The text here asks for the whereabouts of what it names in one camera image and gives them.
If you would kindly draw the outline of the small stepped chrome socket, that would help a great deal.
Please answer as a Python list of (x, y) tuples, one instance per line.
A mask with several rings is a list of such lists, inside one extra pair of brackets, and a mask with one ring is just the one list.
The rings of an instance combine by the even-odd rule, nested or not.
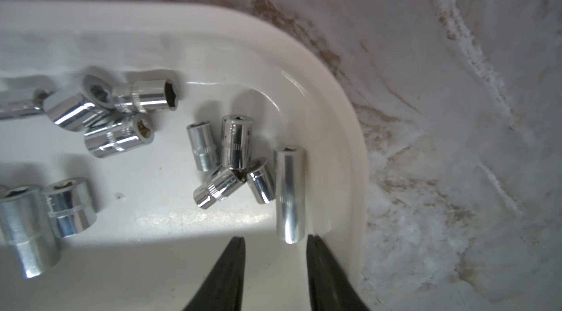
[(215, 170), (220, 161), (212, 132), (212, 122), (196, 122), (188, 125), (186, 130), (197, 169), (204, 173)]

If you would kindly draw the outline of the chrome socket lowest cluster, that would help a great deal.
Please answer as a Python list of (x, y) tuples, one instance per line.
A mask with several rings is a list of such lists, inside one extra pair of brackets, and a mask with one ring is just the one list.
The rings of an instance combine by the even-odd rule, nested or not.
[(47, 97), (42, 107), (55, 125), (78, 132), (115, 110), (112, 91), (112, 85), (103, 79), (82, 75)]

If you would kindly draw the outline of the chrome socket pair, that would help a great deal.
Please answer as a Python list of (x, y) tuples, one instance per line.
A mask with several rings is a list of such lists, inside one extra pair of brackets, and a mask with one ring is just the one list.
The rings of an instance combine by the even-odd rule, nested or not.
[(231, 170), (250, 165), (254, 119), (239, 114), (222, 118), (220, 164)]
[(193, 198), (198, 208), (208, 209), (218, 201), (224, 201), (238, 188), (242, 187), (246, 179), (242, 172), (229, 168), (218, 167), (209, 178), (198, 187)]

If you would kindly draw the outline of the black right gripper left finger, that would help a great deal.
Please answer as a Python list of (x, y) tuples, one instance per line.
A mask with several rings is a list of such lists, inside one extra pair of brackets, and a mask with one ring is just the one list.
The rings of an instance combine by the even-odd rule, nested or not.
[(233, 237), (184, 311), (241, 310), (245, 261), (245, 240)]

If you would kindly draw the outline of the medium chrome socket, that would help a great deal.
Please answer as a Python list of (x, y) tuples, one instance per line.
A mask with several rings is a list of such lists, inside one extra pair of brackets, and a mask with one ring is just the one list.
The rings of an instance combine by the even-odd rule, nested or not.
[(43, 102), (53, 94), (44, 88), (21, 88), (1, 92), (1, 120), (24, 119), (44, 114)]

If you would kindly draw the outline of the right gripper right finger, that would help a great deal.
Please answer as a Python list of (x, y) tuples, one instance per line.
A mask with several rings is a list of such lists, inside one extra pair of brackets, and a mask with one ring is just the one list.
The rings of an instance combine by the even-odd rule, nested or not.
[(307, 237), (306, 260), (311, 310), (369, 311), (320, 236)]

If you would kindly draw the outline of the chrome socket end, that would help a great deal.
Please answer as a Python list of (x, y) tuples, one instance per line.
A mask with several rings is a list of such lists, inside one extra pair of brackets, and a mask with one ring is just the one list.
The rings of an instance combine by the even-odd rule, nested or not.
[(112, 98), (120, 113), (174, 111), (178, 100), (174, 83), (168, 78), (117, 85)]

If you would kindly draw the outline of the long slim chrome socket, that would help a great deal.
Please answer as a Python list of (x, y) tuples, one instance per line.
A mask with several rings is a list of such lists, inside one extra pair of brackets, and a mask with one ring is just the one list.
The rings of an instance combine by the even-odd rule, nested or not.
[(305, 151), (301, 146), (274, 149), (276, 229), (289, 245), (304, 238), (306, 226)]

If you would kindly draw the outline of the short chrome socket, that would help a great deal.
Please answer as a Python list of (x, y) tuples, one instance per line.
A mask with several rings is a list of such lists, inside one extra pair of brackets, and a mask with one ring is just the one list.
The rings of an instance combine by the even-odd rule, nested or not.
[(65, 179), (42, 188), (42, 197), (55, 237), (64, 239), (90, 228), (97, 221), (87, 180)]

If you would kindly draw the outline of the long chrome deep socket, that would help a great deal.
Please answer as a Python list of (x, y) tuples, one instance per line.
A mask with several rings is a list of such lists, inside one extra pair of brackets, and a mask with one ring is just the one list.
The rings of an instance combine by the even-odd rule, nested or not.
[(41, 187), (28, 184), (1, 193), (1, 232), (27, 279), (55, 266), (61, 257)]

